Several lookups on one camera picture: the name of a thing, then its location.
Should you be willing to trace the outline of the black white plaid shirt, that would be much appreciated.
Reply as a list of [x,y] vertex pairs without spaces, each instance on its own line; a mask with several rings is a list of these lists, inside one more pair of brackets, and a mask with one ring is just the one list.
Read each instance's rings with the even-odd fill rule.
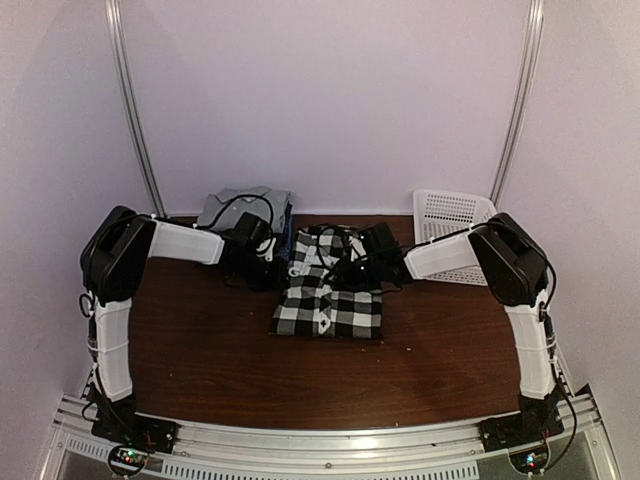
[[356,229],[320,224],[298,229],[286,282],[272,315],[274,335],[380,340],[382,291],[347,291],[332,285],[332,268],[364,249]]

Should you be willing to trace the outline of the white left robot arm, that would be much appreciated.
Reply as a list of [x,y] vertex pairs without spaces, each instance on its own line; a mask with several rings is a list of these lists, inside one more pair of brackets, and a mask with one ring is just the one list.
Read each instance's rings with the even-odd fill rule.
[[276,259],[280,241],[271,224],[243,213],[236,224],[216,232],[115,207],[80,256],[80,303],[88,320],[88,350],[93,361],[99,423],[123,444],[144,433],[136,415],[129,368],[129,317],[151,258],[217,266],[250,279],[264,276]]

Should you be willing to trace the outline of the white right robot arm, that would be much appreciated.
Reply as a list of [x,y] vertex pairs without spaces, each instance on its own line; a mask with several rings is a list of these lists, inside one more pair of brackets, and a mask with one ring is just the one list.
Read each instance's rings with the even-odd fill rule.
[[385,223],[357,234],[363,249],[330,268],[329,283],[349,290],[382,283],[396,287],[476,267],[503,306],[520,369],[520,413],[512,430],[535,440],[551,424],[560,398],[556,336],[549,314],[556,274],[542,248],[507,213],[402,249]]

